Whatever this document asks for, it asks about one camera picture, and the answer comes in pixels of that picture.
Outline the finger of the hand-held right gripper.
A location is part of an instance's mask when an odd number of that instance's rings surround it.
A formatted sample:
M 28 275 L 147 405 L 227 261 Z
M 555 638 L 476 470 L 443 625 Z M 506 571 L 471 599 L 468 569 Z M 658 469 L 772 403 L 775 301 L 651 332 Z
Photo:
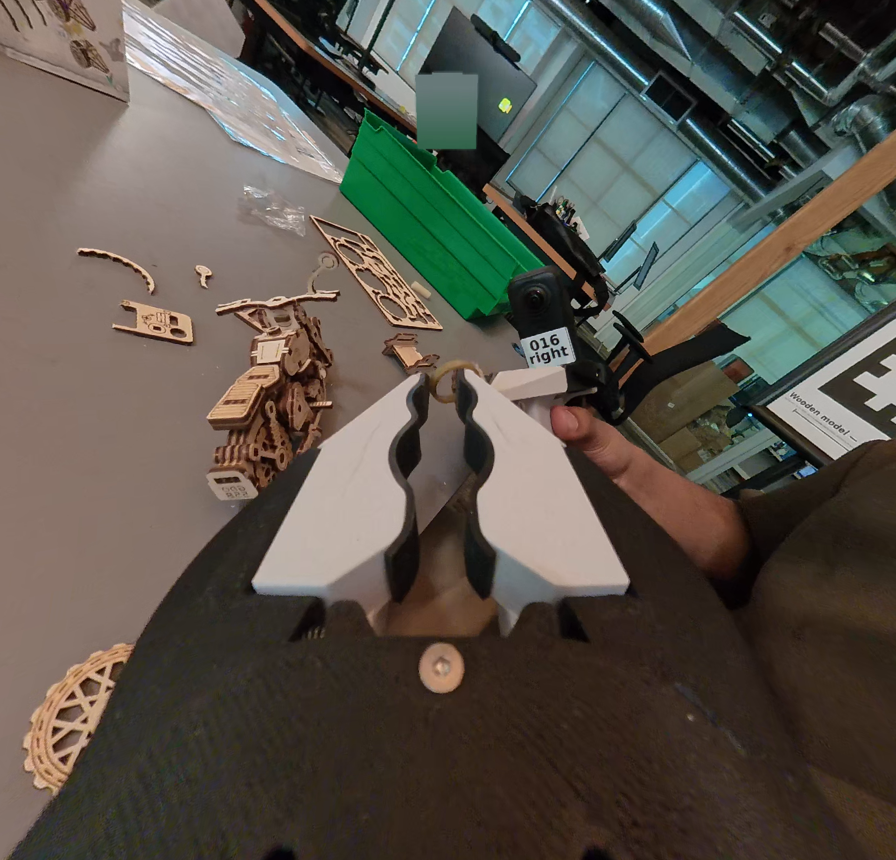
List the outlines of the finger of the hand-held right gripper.
M 550 392 L 546 384 L 527 387 L 528 396 L 521 399 L 521 410 L 528 416 L 550 416 L 555 406 L 567 406 L 575 399 L 588 397 L 598 391 L 597 386 L 579 387 L 564 392 Z
M 504 397 L 527 397 L 527 387 L 546 384 L 550 392 L 568 390 L 566 369 L 562 366 L 541 366 L 507 370 L 495 375 L 490 385 Z

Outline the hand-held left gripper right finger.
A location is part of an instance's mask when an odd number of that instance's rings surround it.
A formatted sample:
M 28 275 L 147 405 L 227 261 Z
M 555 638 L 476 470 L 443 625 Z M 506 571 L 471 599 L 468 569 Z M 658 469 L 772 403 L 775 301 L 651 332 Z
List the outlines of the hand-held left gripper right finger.
M 550 416 L 528 416 L 523 398 L 504 397 L 473 370 L 458 373 L 464 458 L 476 475 L 466 575 L 494 599 L 504 636 L 531 604 L 622 596 L 630 586 Z

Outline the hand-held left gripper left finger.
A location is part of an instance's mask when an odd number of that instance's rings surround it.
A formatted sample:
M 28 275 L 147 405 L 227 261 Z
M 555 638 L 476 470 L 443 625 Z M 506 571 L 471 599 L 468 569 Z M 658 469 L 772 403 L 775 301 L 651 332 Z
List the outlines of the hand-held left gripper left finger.
M 321 445 L 253 577 L 256 593 L 353 601 L 381 630 L 419 571 L 409 475 L 428 404 L 428 377 L 411 375 Z

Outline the person's right forearm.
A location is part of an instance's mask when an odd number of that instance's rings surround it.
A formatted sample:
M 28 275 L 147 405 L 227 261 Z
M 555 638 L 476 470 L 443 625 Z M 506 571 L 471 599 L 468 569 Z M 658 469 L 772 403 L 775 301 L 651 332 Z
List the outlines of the person's right forearm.
M 638 450 L 613 480 L 707 576 L 731 580 L 745 563 L 752 541 L 734 501 L 694 484 Z

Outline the grey desk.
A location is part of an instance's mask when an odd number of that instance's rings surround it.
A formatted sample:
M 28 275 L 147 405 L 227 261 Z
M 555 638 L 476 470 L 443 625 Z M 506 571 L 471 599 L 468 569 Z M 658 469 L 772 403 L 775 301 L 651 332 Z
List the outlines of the grey desk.
M 210 491 L 208 412 L 252 330 L 219 304 L 305 292 L 326 243 L 243 217 L 244 185 L 367 234 L 432 286 L 339 187 L 233 141 L 130 69 L 124 104 L 2 56 L 2 857 L 47 805 L 29 718 L 67 669 L 134 643 L 239 510 Z M 97 248 L 140 264 L 156 282 Z M 195 266 L 214 275 L 200 287 Z M 127 299 L 188 315 L 181 346 L 115 330 Z

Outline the person's right hand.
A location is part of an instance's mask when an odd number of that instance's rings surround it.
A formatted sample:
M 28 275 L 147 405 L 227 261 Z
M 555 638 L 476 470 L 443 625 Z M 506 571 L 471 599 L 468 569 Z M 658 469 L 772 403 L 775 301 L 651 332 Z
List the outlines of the person's right hand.
M 629 496 L 638 496 L 678 474 L 581 407 L 552 406 L 550 422 L 554 436 L 580 451 Z

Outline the wooden motorcycle model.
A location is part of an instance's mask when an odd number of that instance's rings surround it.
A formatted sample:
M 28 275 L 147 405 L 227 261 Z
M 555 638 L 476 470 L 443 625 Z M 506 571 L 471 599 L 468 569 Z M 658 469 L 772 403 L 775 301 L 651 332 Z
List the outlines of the wooden motorcycle model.
M 317 276 L 338 264 L 332 252 L 323 252 L 305 294 L 247 298 L 216 308 L 218 316 L 234 315 L 255 331 L 249 368 L 207 416 L 213 430 L 227 433 L 206 476 L 222 502 L 256 498 L 321 438 L 322 412 L 332 407 L 327 383 L 333 355 L 322 339 L 320 320 L 308 314 L 305 304 L 338 299 L 338 290 L 315 287 Z

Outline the green plastic bin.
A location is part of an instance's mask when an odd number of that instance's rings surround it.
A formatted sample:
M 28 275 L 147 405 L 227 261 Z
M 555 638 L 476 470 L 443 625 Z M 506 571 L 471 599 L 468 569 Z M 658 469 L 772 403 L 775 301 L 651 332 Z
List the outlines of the green plastic bin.
M 430 152 L 369 110 L 340 190 L 467 321 L 508 312 L 510 281 L 542 267 Z

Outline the wooden beam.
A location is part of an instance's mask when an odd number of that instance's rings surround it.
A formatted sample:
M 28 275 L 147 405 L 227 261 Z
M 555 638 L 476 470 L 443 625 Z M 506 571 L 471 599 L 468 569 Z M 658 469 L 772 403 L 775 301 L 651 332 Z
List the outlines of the wooden beam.
M 655 355 L 706 330 L 894 178 L 895 134 L 892 133 L 680 310 L 651 329 L 644 339 L 644 350 Z

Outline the framed black-white marker sign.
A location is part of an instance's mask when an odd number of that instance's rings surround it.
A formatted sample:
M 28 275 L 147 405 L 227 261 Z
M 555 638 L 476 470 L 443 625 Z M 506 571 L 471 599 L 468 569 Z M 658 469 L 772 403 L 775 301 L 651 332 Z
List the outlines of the framed black-white marker sign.
M 871 315 L 765 388 L 747 411 L 823 466 L 895 436 L 895 304 Z

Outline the small wooden plate oval holes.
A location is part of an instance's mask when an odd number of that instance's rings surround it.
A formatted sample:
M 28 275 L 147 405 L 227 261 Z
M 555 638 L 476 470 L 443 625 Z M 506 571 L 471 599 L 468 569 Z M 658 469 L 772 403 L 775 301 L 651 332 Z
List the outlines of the small wooden plate oval holes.
M 127 299 L 122 300 L 120 306 L 128 312 L 134 313 L 135 323 L 133 325 L 112 323 L 111 327 L 113 329 L 181 346 L 194 344 L 193 322 L 188 315 Z

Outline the crumpled clear plastic bag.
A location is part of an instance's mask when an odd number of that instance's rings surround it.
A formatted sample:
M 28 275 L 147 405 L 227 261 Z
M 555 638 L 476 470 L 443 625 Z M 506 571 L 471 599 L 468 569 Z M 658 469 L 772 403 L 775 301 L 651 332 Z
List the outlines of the crumpled clear plastic bag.
M 303 238 L 307 233 L 305 209 L 284 199 L 275 191 L 244 185 L 238 209 L 243 217 L 257 220 L 298 238 Z

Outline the person's brown sweater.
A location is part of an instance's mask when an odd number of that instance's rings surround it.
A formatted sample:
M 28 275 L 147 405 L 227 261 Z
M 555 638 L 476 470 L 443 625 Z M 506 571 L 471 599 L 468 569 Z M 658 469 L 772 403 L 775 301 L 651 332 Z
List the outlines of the person's brown sweater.
M 738 625 L 835 813 L 868 857 L 894 858 L 894 442 L 738 504 L 753 547 L 725 585 Z

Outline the curved wooden arc piece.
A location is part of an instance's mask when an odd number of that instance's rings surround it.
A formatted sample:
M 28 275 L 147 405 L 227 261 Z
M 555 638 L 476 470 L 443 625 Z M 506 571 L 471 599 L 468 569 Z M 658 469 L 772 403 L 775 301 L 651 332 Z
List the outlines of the curved wooden arc piece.
M 97 249 L 97 248 L 81 247 L 81 248 L 78 248 L 76 252 L 80 257 L 83 257 L 83 258 L 112 261 L 112 262 L 115 262 L 117 264 L 120 264 L 120 265 L 128 268 L 130 271 L 136 273 L 137 275 L 139 275 L 141 277 L 141 279 L 143 280 L 143 282 L 147 288 L 147 291 L 150 295 L 155 294 L 156 282 L 155 282 L 153 276 L 151 275 L 151 273 L 148 272 L 148 270 L 146 270 L 140 264 L 130 260 L 129 258 L 126 258 L 120 254 L 115 253 L 115 252 Z

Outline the wooden spoked gear wheel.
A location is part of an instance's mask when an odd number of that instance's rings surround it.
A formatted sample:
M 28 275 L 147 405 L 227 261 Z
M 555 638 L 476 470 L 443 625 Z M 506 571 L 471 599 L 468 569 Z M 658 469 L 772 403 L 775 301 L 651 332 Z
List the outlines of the wooden spoked gear wheel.
M 33 787 L 56 795 L 91 741 L 134 645 L 118 643 L 71 666 L 31 714 L 22 747 Z

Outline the clear plastic sleeve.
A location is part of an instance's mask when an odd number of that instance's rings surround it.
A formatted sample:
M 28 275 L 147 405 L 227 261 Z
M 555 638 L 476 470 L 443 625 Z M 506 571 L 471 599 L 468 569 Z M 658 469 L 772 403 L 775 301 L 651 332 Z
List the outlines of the clear plastic sleeve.
M 329 182 L 342 182 L 342 171 L 255 78 L 136 0 L 122 4 L 131 67 L 204 109 L 230 139 Z

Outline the silver pipe bundle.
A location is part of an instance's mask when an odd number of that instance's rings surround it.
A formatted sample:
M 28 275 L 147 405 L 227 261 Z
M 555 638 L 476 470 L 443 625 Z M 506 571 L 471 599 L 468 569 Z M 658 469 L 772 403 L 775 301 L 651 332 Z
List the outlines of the silver pipe bundle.
M 894 133 L 895 0 L 744 0 L 728 17 L 809 127 L 865 154 Z

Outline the instruction booklet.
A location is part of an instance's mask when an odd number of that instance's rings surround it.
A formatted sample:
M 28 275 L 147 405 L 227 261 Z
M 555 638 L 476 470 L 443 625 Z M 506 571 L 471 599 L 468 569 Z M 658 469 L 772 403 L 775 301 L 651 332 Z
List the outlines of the instruction booklet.
M 9 58 L 130 100 L 122 0 L 1 0 Z

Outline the small wooden ribbed frame assembly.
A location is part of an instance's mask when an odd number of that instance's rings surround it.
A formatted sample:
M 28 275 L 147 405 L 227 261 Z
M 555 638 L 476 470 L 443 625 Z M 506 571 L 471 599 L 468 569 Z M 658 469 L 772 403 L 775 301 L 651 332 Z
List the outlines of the small wooden ribbed frame assembly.
M 440 360 L 438 354 L 420 353 L 418 336 L 413 332 L 399 332 L 386 339 L 383 355 L 395 357 L 407 374 L 435 369 Z

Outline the silver spiral air duct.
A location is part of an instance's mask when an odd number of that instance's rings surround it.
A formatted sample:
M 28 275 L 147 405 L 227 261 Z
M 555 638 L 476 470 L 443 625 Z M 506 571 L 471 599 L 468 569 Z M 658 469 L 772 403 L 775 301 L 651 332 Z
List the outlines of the silver spiral air duct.
M 599 0 L 533 1 L 743 199 L 756 203 L 770 193 L 772 180 L 700 111 L 700 92 L 689 88 L 675 68 L 649 41 L 634 33 L 616 11 Z M 678 120 L 647 96 L 657 78 L 689 101 L 688 110 Z

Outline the rectangular metal air duct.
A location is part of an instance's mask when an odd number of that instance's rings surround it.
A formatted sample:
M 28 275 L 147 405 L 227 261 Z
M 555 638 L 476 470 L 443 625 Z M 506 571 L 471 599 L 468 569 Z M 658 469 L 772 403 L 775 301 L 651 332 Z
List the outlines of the rectangular metal air duct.
M 783 46 L 747 0 L 596 0 L 644 43 L 696 66 L 711 52 L 738 60 L 751 72 L 774 66 Z

